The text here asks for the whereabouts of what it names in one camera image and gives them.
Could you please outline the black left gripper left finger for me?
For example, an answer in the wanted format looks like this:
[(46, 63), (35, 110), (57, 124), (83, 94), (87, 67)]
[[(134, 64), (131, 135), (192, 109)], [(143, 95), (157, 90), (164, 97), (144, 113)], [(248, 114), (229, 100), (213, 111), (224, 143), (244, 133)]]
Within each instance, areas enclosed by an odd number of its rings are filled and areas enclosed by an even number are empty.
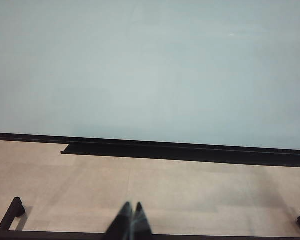
[(126, 202), (120, 209), (109, 228), (106, 231), (107, 236), (126, 236), (130, 229), (132, 218), (132, 205)]

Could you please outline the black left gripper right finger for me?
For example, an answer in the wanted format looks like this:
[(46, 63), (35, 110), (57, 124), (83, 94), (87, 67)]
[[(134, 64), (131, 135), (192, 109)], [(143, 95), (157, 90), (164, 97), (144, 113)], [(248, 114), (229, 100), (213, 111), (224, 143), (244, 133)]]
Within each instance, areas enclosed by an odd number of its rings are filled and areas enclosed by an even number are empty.
[(133, 216), (133, 235), (134, 236), (152, 236), (152, 229), (147, 215), (140, 202), (137, 203)]

